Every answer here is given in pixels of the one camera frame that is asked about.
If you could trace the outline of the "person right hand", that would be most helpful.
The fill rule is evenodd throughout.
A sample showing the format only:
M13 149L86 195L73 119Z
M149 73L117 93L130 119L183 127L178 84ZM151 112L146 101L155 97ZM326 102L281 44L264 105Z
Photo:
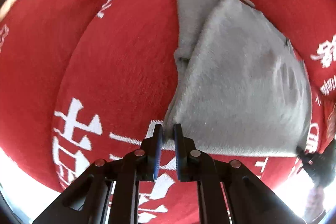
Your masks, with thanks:
M324 200L323 186L315 186L309 193L303 220L306 223L319 223L326 215L326 210L323 206Z

